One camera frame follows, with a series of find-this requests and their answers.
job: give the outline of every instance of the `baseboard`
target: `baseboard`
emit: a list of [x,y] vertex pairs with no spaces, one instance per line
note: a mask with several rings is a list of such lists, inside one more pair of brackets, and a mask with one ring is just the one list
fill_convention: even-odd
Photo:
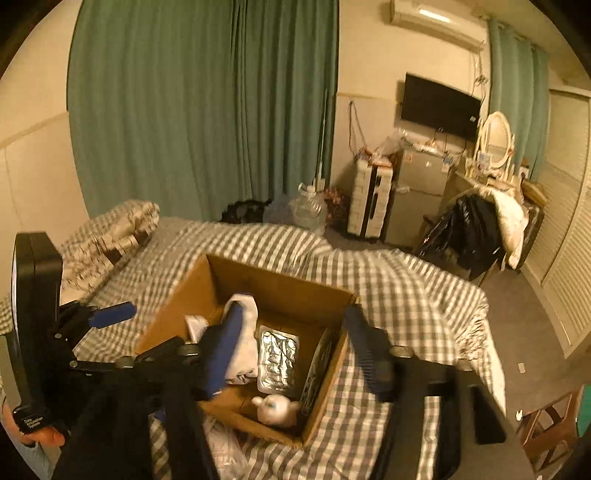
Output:
[[548,315],[550,323],[554,328],[554,333],[556,334],[558,342],[560,343],[560,346],[562,348],[563,355],[565,358],[567,358],[572,353],[573,345],[570,343],[569,337],[566,334],[566,331],[564,330],[564,327],[560,322],[560,319],[558,318],[558,314],[556,313],[550,301],[546,297],[542,285],[540,285],[535,275],[532,273],[527,261],[525,262],[523,267],[521,267],[521,272],[523,273],[523,276],[525,277],[527,282],[530,284],[531,288],[534,290],[535,296],[538,297],[538,300],[540,301],[542,308]]

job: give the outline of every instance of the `air conditioner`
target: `air conditioner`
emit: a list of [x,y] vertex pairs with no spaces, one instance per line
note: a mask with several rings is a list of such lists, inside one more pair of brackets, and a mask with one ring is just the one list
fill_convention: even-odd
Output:
[[421,31],[472,51],[480,51],[486,43],[486,29],[477,23],[408,0],[390,1],[390,22],[392,25]]

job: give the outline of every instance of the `black tv screen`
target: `black tv screen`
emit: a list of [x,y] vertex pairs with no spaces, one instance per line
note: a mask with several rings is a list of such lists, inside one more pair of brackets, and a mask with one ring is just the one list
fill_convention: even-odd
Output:
[[454,88],[407,73],[402,120],[432,127],[473,142],[480,100]]

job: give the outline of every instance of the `white suitcase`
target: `white suitcase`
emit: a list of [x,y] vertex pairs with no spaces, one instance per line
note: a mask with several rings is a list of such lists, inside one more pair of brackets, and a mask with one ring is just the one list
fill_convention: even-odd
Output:
[[384,225],[392,168],[357,161],[355,186],[351,197],[347,231],[362,238],[379,238]]

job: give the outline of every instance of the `cardboard box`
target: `cardboard box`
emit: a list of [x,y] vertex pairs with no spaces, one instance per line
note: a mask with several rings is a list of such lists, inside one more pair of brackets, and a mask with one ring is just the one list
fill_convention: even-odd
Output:
[[297,397],[304,387],[324,329],[331,327],[340,332],[312,412],[303,426],[277,429],[259,423],[251,399],[257,395],[265,397],[265,394],[258,391],[256,381],[247,385],[227,385],[212,401],[200,403],[205,412],[230,427],[302,448],[318,430],[326,409],[327,393],[346,354],[347,335],[341,324],[345,308],[355,302],[352,293],[215,255],[202,255],[138,342],[137,353],[173,336],[188,339],[185,315],[198,314],[211,325],[219,323],[225,303],[237,292],[254,296],[259,312],[257,331],[259,325],[266,325],[300,337],[295,366]]

